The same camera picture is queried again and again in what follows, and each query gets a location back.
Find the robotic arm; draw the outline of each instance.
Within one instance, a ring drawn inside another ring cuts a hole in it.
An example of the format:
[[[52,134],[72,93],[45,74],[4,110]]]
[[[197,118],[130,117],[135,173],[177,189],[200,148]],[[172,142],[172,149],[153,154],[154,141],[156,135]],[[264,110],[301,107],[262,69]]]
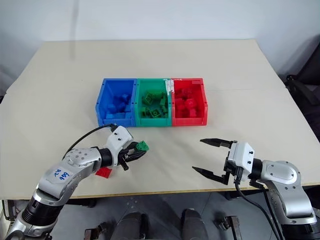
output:
[[[317,218],[302,188],[301,174],[296,166],[288,161],[261,161],[254,158],[255,151],[247,142],[238,143],[217,138],[200,141],[215,147],[227,147],[230,150],[225,160],[224,175],[214,175],[212,171],[193,167],[197,172],[225,185],[228,185],[231,174],[234,176],[236,188],[246,179],[250,179],[250,185],[255,188],[263,189],[260,183],[264,183],[269,189],[271,204],[285,239],[320,239]]]
[[[144,141],[132,142],[133,137],[123,126],[111,127],[105,148],[75,148],[61,162],[51,167],[40,179],[27,207],[21,211],[9,230],[8,237],[50,240],[50,232],[58,215],[79,182],[102,167],[121,165],[143,156],[148,146]]]

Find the chair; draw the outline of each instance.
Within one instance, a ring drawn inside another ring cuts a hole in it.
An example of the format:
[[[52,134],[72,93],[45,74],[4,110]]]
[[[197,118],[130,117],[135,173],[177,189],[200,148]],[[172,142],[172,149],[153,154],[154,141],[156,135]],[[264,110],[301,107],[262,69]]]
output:
[[[320,43],[300,72],[286,80],[292,98],[320,141]]]

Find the table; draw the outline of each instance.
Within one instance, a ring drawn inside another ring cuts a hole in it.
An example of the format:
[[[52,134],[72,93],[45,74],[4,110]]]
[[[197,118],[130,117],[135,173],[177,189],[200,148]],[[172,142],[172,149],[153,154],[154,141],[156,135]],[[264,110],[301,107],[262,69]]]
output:
[[[232,190],[191,168],[223,173],[228,150],[202,138],[247,141],[257,158],[290,161],[304,185],[319,184],[319,142],[254,40],[46,42],[0,104],[0,199],[29,199],[43,173],[97,127],[103,78],[171,76],[204,78],[207,126],[129,128],[150,151],[128,171],[84,179],[73,198]],[[109,134],[79,146],[102,146]]]

